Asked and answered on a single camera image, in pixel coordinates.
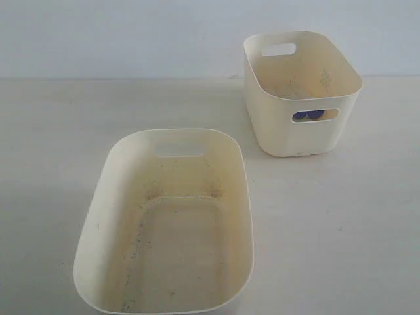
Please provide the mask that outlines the blue-capped clear tube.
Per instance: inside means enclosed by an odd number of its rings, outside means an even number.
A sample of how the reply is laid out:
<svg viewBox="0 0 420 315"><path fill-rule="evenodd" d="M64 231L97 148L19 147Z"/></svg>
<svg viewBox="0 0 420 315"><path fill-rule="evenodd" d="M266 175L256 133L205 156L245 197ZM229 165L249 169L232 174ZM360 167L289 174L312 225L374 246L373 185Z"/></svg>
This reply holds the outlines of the blue-capped clear tube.
<svg viewBox="0 0 420 315"><path fill-rule="evenodd" d="M307 112L296 112L293 114L293 119L299 121L304 119L307 116Z"/></svg>

